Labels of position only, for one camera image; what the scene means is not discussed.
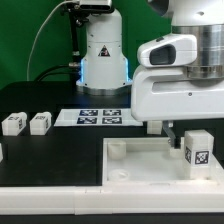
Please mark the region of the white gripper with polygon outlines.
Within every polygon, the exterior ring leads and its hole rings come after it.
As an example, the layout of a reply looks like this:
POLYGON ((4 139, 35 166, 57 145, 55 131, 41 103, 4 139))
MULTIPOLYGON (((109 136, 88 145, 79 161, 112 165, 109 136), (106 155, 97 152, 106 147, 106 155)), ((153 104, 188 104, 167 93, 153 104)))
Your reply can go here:
POLYGON ((139 66, 133 76, 131 113, 137 121, 162 120, 170 146, 179 149, 181 138, 167 120, 224 118, 224 80, 188 79, 182 67, 139 66))

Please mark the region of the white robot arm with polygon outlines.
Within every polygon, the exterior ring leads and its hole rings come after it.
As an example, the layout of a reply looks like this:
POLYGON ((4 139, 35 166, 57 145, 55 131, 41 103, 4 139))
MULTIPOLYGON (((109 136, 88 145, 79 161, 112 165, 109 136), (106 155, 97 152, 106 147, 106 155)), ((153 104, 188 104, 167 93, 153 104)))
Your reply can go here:
POLYGON ((98 95, 129 87, 137 121, 224 118, 224 0, 146 1, 171 32, 138 48, 129 77, 121 15, 111 0, 80 0, 89 22, 78 87, 98 95))

